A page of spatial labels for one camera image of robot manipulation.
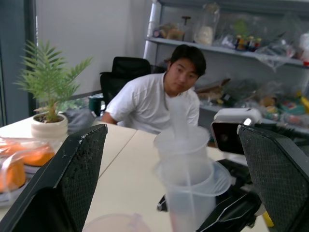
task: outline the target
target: clear plastic cup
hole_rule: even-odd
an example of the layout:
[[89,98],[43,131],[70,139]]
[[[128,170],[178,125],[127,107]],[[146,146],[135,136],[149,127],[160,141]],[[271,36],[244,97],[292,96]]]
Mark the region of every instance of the clear plastic cup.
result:
[[154,139],[154,145],[159,151],[160,159],[171,155],[189,155],[200,158],[207,158],[206,146],[210,135],[202,127],[184,125],[186,134],[176,137],[173,128],[164,130]]
[[228,171],[206,158],[172,156],[155,172],[166,189],[173,232],[196,231],[214,210],[215,197],[231,184]]
[[150,232],[140,215],[106,215],[87,224],[83,232]]

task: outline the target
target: man's arm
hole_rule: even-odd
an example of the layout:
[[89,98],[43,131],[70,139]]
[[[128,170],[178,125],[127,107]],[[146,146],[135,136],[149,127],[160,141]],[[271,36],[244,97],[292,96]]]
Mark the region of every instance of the man's arm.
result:
[[112,118],[111,114],[108,112],[105,112],[103,117],[102,117],[102,122],[106,122],[106,123],[110,123],[110,124],[115,124],[117,125],[117,121],[115,119]]
[[135,92],[136,84],[128,82],[108,104],[101,121],[111,124],[123,121],[138,105]]
[[196,96],[188,115],[188,123],[194,126],[198,126],[199,105],[200,102],[198,97]]

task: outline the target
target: white table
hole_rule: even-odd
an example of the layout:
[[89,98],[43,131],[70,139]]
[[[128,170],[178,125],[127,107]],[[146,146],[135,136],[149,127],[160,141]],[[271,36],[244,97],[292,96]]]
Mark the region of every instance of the white table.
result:
[[[143,131],[108,125],[100,178],[91,203],[86,223],[106,214],[139,213],[152,232],[170,232],[168,213],[157,212],[156,205],[164,195],[164,189],[154,174],[159,161],[153,146],[155,135]],[[0,136],[31,137],[29,119],[0,128]],[[214,160],[222,153],[208,148]],[[8,208],[0,209],[0,219]],[[266,225],[258,217],[256,226],[243,232],[266,232]]]
[[[12,138],[31,138],[30,132],[30,118],[13,123],[6,127],[0,128],[0,136]],[[105,172],[113,160],[117,157],[119,152],[130,141],[136,130],[130,128],[119,127],[116,125],[108,125],[108,134],[106,136],[103,157],[99,177]],[[9,207],[0,208],[0,220],[4,217]]]
[[[153,147],[155,135],[138,130],[129,143],[99,179],[86,224],[108,214],[140,214],[152,232],[171,232],[168,213],[157,212],[156,205],[164,195],[164,188],[154,174],[159,161]],[[222,152],[208,148],[214,160],[223,158]],[[253,229],[243,232],[267,232],[262,217]]]

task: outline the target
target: green leaf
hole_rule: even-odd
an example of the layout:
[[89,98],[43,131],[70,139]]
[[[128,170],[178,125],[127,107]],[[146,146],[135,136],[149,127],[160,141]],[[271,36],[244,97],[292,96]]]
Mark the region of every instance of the green leaf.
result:
[[67,68],[67,62],[56,47],[50,43],[39,45],[28,41],[25,46],[26,56],[22,57],[26,68],[21,72],[20,79],[15,82],[22,90],[33,94],[41,107],[50,109],[48,118],[53,119],[51,112],[55,102],[61,104],[70,99],[80,84],[75,83],[76,77],[87,68],[92,58],[87,58],[74,67]]

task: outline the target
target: potted plant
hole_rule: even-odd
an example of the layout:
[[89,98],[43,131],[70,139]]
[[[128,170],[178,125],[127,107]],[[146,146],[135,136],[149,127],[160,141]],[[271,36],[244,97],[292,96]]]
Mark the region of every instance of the potted plant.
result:
[[75,78],[92,62],[92,58],[83,60],[73,68],[66,67],[62,51],[50,47],[49,42],[39,45],[26,43],[23,57],[26,65],[21,79],[16,83],[22,90],[33,94],[39,104],[40,114],[32,118],[31,133],[33,137],[65,139],[68,132],[68,120],[59,114],[58,106],[69,100],[79,87]]

